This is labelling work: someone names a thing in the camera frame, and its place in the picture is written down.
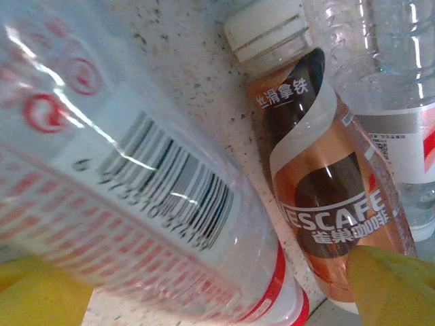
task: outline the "brown label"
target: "brown label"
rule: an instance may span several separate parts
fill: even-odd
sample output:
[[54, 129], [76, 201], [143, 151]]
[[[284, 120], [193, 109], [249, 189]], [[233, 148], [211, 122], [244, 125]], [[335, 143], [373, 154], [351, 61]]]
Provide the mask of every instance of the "brown label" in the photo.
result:
[[385, 160], [323, 73], [317, 49], [249, 92], [258, 100], [291, 80], [306, 84], [286, 103], [262, 108], [275, 197], [324, 293], [352, 302], [346, 265], [353, 246], [412, 255], [415, 248]]

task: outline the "granite surface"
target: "granite surface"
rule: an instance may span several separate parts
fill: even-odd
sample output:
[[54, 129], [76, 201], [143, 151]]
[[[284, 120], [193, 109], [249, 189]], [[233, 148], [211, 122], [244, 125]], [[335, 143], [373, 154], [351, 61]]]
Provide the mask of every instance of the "granite surface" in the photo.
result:
[[[324, 300], [268, 186], [261, 117], [246, 97], [247, 76], [223, 32], [227, 17], [249, 0], [107, 0], [143, 52], [153, 78], [239, 163], [275, 224], [311, 309]], [[95, 291], [86, 326], [190, 326], [144, 307]]]

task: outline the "white bottle cap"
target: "white bottle cap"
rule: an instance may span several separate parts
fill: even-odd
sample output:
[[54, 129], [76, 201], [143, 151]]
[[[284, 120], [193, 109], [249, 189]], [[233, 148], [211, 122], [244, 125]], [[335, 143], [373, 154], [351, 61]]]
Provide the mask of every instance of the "white bottle cap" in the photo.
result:
[[240, 62], [307, 29], [299, 0], [258, 0], [224, 25], [228, 42]]

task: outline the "bottle neck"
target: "bottle neck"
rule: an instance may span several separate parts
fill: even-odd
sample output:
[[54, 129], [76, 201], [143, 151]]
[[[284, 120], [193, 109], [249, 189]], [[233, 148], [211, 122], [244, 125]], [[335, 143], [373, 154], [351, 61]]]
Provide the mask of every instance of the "bottle neck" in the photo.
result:
[[269, 48], [242, 62], [242, 65], [248, 75], [252, 79], [256, 79], [308, 53], [312, 50], [309, 43], [310, 39], [307, 39], [307, 33], [296, 37], [293, 35], [291, 39], [285, 40], [273, 48]]

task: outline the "nescafe bottle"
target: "nescafe bottle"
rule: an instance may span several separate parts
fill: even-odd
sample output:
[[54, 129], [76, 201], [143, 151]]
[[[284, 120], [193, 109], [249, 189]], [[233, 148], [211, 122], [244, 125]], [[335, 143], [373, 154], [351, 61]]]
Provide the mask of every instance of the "nescafe bottle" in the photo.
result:
[[382, 155], [324, 76], [297, 1], [260, 0], [225, 25], [263, 114], [273, 188], [325, 295], [357, 312], [346, 275], [353, 246], [415, 255]]

